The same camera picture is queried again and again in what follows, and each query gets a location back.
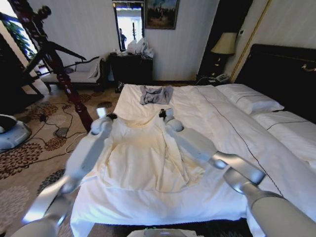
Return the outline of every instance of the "picture frame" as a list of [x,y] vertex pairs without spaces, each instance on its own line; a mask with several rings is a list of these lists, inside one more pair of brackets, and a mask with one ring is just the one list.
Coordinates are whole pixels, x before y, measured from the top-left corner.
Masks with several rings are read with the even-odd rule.
[[180,0],[146,0],[145,28],[175,30]]

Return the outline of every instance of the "bed frame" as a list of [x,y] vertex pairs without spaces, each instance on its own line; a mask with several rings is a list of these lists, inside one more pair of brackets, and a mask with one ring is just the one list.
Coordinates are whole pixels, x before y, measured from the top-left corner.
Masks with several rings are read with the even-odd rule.
[[316,123],[316,49],[254,44],[235,83],[245,84]]

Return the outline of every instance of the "window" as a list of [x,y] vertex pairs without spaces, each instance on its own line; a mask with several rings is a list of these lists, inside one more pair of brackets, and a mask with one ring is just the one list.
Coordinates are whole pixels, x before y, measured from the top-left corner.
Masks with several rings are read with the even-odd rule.
[[144,4],[143,1],[113,1],[113,8],[119,47],[125,51],[129,43],[144,36]]

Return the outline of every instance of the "dark wooden pole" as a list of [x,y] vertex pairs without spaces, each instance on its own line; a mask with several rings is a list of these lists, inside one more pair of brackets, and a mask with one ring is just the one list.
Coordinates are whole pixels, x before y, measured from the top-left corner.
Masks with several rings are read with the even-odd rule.
[[[46,19],[51,11],[48,6],[43,6],[37,13],[27,2],[27,0],[8,0],[14,9],[21,24],[29,32],[30,36],[42,48],[48,43],[47,34],[43,29],[43,19]],[[44,56],[46,63],[57,74],[58,81],[63,85],[65,93],[69,100],[75,105],[75,110],[78,113],[84,128],[90,131],[92,118],[89,115],[86,106],[80,101],[78,92],[73,88],[68,74],[64,71],[64,65],[61,58],[58,56],[55,49],[51,48]]]

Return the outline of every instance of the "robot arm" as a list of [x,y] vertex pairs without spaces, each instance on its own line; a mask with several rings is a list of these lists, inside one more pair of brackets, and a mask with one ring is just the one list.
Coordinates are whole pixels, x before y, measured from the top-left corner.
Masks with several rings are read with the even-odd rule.
[[165,111],[164,121],[167,132],[194,157],[218,169],[229,166],[225,181],[246,196],[250,211],[266,236],[315,236],[316,223],[311,218],[278,194],[258,188],[265,177],[262,170],[237,155],[219,152],[211,140],[174,119],[172,110]]
[[23,218],[26,225],[12,237],[58,235],[59,227],[72,207],[72,202],[65,194],[76,190],[82,178],[94,167],[104,148],[104,140],[111,133],[114,118],[115,115],[102,117],[92,123],[91,131],[69,157],[64,176],[39,194]]
[[[229,167],[224,173],[225,181],[246,196],[252,215],[267,236],[315,236],[316,223],[312,219],[283,197],[258,188],[265,177],[262,170],[237,155],[218,151],[211,140],[194,129],[185,128],[180,121],[174,119],[172,109],[163,111],[163,114],[166,130],[178,145],[218,169]],[[23,219],[28,224],[12,237],[57,236],[72,206],[65,194],[73,192],[94,167],[115,118],[115,115],[111,115],[92,123],[91,131],[68,159],[64,176],[40,193]]]

